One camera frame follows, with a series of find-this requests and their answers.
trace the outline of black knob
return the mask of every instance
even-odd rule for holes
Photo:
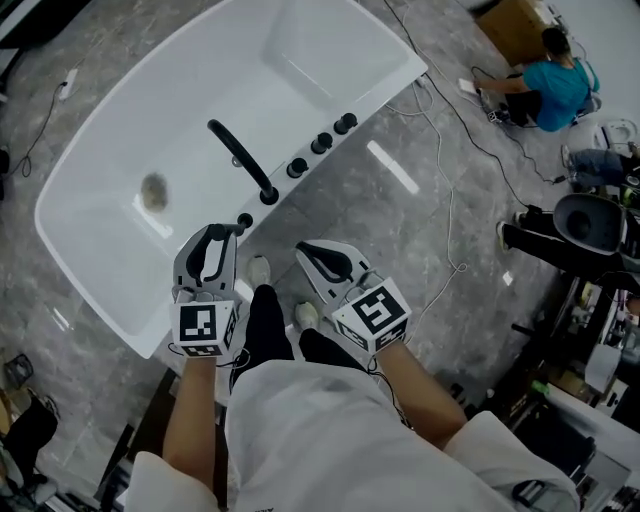
[[[334,123],[333,130],[338,135],[345,135],[354,126],[358,126],[358,118],[354,114],[348,113]]]
[[[304,158],[294,158],[293,161],[287,165],[287,174],[290,178],[299,178],[307,169],[309,169],[309,166]]]
[[[323,132],[311,143],[311,151],[316,155],[321,155],[327,149],[331,149],[331,146],[333,146],[333,137],[328,133]]]

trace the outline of bathtub faucet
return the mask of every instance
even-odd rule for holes
[[[225,128],[225,126],[216,119],[212,119],[207,123],[207,128],[211,130],[220,142],[231,151],[231,154],[240,162],[247,172],[251,175],[254,181],[260,187],[260,200],[266,205],[275,204],[280,197],[278,189],[272,184],[262,168],[253,159],[249,152],[244,149],[244,146],[240,144],[240,141],[236,139],[232,133]]]

